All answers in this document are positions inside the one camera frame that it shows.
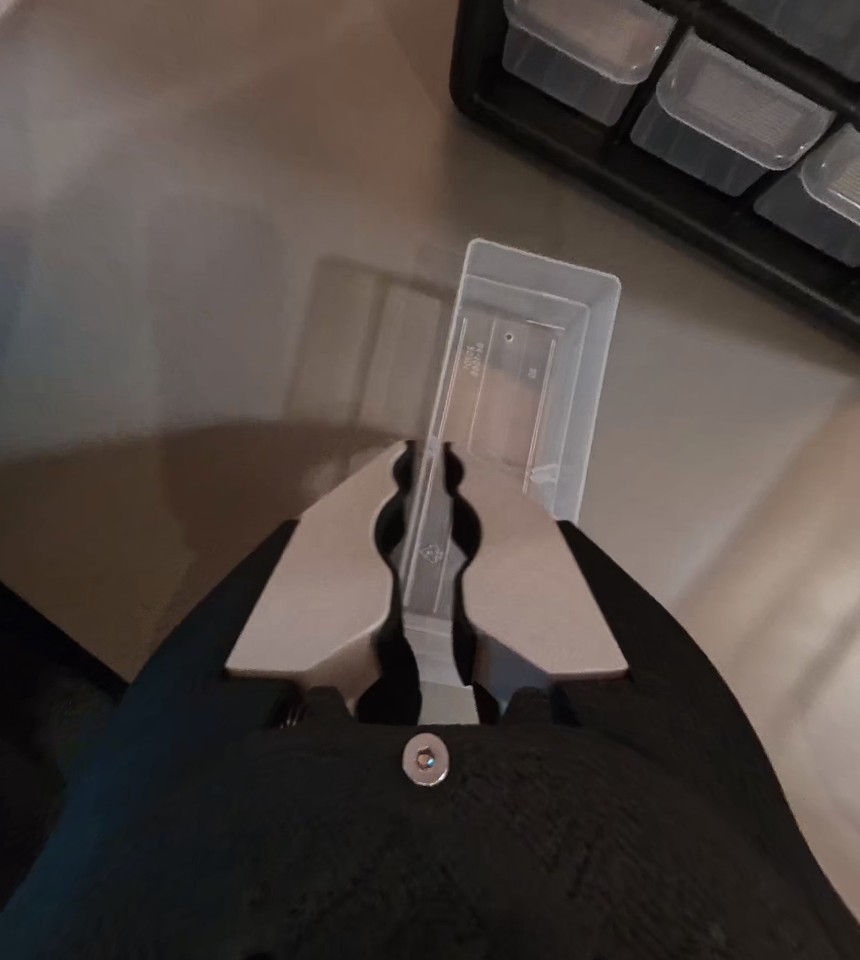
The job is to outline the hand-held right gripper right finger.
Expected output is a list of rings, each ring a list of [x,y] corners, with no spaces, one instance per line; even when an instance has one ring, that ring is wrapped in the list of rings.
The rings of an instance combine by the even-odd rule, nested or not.
[[[479,721],[496,723],[520,690],[628,676],[628,662],[559,522],[509,473],[446,443],[451,539],[463,561],[452,650]]]

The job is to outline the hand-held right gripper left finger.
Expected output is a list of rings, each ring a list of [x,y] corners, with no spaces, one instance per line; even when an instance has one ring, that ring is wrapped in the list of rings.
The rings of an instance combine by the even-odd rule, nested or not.
[[[414,442],[397,441],[303,512],[225,662],[230,676],[338,690],[367,723],[418,720],[399,571],[414,460]]]

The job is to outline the small clear plastic drawer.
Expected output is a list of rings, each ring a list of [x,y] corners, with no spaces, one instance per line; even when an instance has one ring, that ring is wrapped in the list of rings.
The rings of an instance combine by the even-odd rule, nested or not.
[[[403,551],[404,625],[436,684],[463,684],[441,451],[450,443],[510,474],[558,522],[586,486],[621,284],[612,274],[477,238],[463,260]]]

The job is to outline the black drawer cabinet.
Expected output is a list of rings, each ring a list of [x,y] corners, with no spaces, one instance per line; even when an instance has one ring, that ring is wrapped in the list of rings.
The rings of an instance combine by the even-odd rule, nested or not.
[[[503,66],[508,19],[502,2],[458,7],[449,76],[457,110],[504,145],[618,207],[744,281],[774,295],[819,328],[860,350],[860,266],[846,266],[761,216],[758,198],[788,179],[765,174],[737,197],[684,174],[630,141],[630,132],[688,30],[836,113],[860,132],[860,81],[768,33],[724,2],[655,2],[676,18],[654,75],[613,126],[556,102]]]

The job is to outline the rows of clear cabinet drawers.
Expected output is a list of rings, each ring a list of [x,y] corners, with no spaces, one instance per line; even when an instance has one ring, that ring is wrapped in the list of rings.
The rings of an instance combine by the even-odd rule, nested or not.
[[[860,2],[725,2],[845,80],[860,82]],[[648,2],[504,2],[503,66],[604,126],[651,78],[676,19]],[[637,147],[731,198],[765,174],[754,211],[860,267],[860,131],[688,30],[630,132]]]

